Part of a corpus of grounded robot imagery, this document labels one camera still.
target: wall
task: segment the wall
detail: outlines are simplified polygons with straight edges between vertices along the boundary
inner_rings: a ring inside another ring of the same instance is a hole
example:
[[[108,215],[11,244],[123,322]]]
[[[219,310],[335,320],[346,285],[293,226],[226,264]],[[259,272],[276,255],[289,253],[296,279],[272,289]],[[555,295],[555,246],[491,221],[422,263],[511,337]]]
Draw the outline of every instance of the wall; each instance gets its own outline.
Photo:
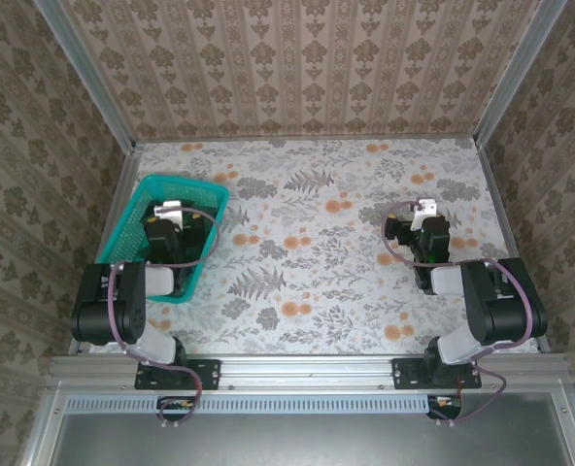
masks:
[[[575,1],[487,145],[521,256],[575,374]]]
[[[64,0],[136,139],[472,133],[538,0]]]
[[[0,0],[0,465],[20,452],[122,154],[30,1]]]

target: green basket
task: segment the green basket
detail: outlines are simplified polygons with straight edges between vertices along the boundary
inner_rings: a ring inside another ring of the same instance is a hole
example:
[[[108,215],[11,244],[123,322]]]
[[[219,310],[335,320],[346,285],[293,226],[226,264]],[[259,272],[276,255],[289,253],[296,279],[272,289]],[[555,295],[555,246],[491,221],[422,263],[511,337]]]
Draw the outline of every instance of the green basket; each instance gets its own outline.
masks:
[[[141,251],[148,246],[141,218],[151,201],[168,200],[191,201],[194,207],[218,209],[216,221],[220,222],[229,200],[229,190],[218,184],[189,180],[168,175],[149,175],[141,180],[130,202],[125,207],[113,234],[100,254],[98,262],[144,261]],[[217,229],[213,227],[208,235],[202,256],[206,255],[215,237]],[[194,271],[186,279],[181,296],[148,296],[154,301],[184,303],[192,296],[201,277],[203,262],[194,266]]]

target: gray panel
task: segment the gray panel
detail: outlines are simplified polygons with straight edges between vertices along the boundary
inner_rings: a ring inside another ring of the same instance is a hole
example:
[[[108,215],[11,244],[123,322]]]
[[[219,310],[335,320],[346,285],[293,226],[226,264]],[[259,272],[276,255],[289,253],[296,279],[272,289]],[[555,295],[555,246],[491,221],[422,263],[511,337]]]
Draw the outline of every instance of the gray panel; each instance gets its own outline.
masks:
[[[468,396],[469,405],[484,400]],[[424,415],[199,415],[161,428],[155,416],[67,416],[53,464],[572,464],[550,395],[510,394],[455,427]]]

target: floral tablecloth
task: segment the floral tablecloth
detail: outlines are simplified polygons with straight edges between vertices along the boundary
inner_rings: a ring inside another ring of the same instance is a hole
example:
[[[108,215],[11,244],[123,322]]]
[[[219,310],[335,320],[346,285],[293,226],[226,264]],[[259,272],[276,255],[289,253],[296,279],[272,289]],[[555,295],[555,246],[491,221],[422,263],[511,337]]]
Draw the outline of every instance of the floral tablecloth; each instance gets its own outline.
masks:
[[[150,322],[192,353],[422,352],[460,325],[463,300],[418,291],[381,243],[398,201],[437,199],[452,260],[507,254],[470,139],[146,144],[138,179],[156,172],[231,193],[193,298],[148,301]]]

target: cable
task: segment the cable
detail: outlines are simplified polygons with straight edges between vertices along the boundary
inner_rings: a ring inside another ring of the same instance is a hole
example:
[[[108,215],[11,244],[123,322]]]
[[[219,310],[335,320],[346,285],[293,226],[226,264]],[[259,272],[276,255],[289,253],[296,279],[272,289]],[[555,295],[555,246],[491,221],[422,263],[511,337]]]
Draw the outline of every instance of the cable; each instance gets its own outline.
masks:
[[[193,267],[197,264],[200,264],[201,262],[205,262],[206,260],[208,260],[208,258],[212,254],[214,254],[214,251],[217,249],[217,246],[219,245],[220,226],[219,226],[219,223],[212,216],[210,216],[209,214],[206,214],[203,211],[199,211],[197,209],[192,209],[189,207],[172,207],[169,209],[164,209],[162,212],[167,213],[167,212],[176,212],[176,211],[190,212],[192,214],[198,214],[198,215],[201,215],[201,216],[207,218],[209,221],[211,221],[217,230],[217,236],[214,240],[214,243],[212,244],[212,247],[210,248],[210,250],[208,251],[208,253],[205,256],[200,257],[197,260],[193,260],[192,262],[187,262],[184,264],[159,264],[159,265],[158,264],[150,264],[150,267],[168,267],[168,268],[175,268],[175,269],[181,269],[181,268],[185,268],[185,267]],[[117,322],[115,320],[115,305],[114,305],[114,301],[115,301],[115,297],[114,297],[114,295],[115,295],[115,278],[117,276],[117,271],[118,271],[119,267],[126,264],[126,263],[127,263],[126,261],[117,262],[111,268],[111,273],[109,274],[106,305],[107,305],[107,310],[108,310],[108,315],[109,315],[109,323],[111,325],[111,331],[113,332],[113,337],[115,338],[115,341],[118,343],[119,347],[123,351],[123,354],[126,354],[128,357],[130,357],[136,361],[139,361],[143,364],[148,364],[148,365],[151,365],[153,367],[157,367],[158,369],[163,369],[165,371],[185,372],[192,377],[192,379],[194,380],[196,395],[195,395],[194,402],[192,403],[192,406],[190,407],[188,413],[186,413],[184,415],[184,417],[182,417],[182,419],[180,419],[180,422],[184,422],[190,417],[190,415],[192,415],[194,410],[199,405],[199,401],[201,400],[202,384],[201,384],[201,379],[199,378],[199,376],[194,371],[188,369],[187,367],[170,366],[168,364],[163,364],[163,363],[158,362],[158,361],[152,361],[152,360],[147,359],[147,358],[141,356],[140,354],[137,354],[136,352],[130,350],[128,344],[126,344],[123,341],[123,339],[121,338],[121,335],[119,334],[119,331],[117,329]],[[170,421],[167,421],[167,419],[164,418],[164,416],[162,415],[163,412],[164,412],[164,405],[161,406],[158,417],[160,417],[160,419],[163,421],[163,425],[166,425],[166,423],[168,423]]]
[[[440,413],[436,410],[430,409],[430,411],[432,413],[435,413],[437,416],[448,421],[448,423],[450,425],[454,425],[455,422],[462,422],[464,420],[468,420],[471,417],[475,416],[476,414],[481,412],[484,408],[486,408],[490,403],[492,403],[494,400],[496,400],[501,395],[501,393],[503,393],[503,390],[505,390],[506,386],[508,385],[508,382],[505,380],[505,378],[502,375],[497,374],[496,372],[490,371],[488,369],[485,369],[485,368],[479,366],[477,361],[480,358],[482,358],[488,354],[493,353],[495,350],[508,350],[510,348],[515,348],[515,347],[518,347],[518,346],[522,345],[523,343],[525,343],[529,339],[529,337],[531,336],[531,331],[533,329],[533,313],[531,311],[531,305],[529,303],[529,298],[527,297],[527,294],[524,292],[523,287],[521,286],[519,281],[510,273],[510,271],[508,271],[508,269],[503,267],[496,260],[493,260],[491,258],[482,258],[482,259],[474,259],[474,260],[461,260],[459,262],[443,262],[443,263],[437,263],[437,264],[428,264],[428,263],[420,263],[420,262],[415,262],[412,260],[405,259],[401,255],[399,255],[397,252],[395,252],[393,250],[393,248],[391,247],[391,245],[389,244],[389,241],[385,237],[385,226],[387,223],[387,218],[389,218],[391,215],[393,215],[397,211],[397,209],[404,207],[404,206],[416,206],[419,211],[423,208],[422,205],[417,201],[398,202],[397,204],[393,205],[389,209],[389,212],[387,213],[385,218],[383,218],[383,225],[381,227],[381,237],[383,238],[383,244],[385,245],[385,248],[387,248],[387,250],[389,251],[389,253],[393,257],[395,257],[400,262],[402,262],[406,265],[413,266],[413,267],[429,267],[429,268],[452,267],[452,266],[456,266],[456,265],[461,264],[461,263],[476,262],[476,261],[489,263],[494,268],[496,268],[499,272],[501,272],[503,275],[506,276],[508,281],[512,284],[512,286],[519,293],[521,301],[523,302],[523,305],[524,305],[525,329],[524,329],[523,336],[519,340],[517,340],[516,342],[513,342],[513,343],[495,344],[492,347],[484,349],[483,351],[479,352],[478,354],[476,354],[475,356],[473,356],[471,358],[471,364],[473,364],[473,367],[475,367],[475,369],[477,369],[479,372],[482,372],[484,374],[488,374],[492,377],[495,377],[495,378],[501,380],[501,387],[494,393],[494,395],[491,398],[489,398],[482,406],[480,406],[479,408],[477,408],[473,412],[471,412],[465,416],[457,417],[454,420],[447,418],[445,415],[443,415],[442,413]]]

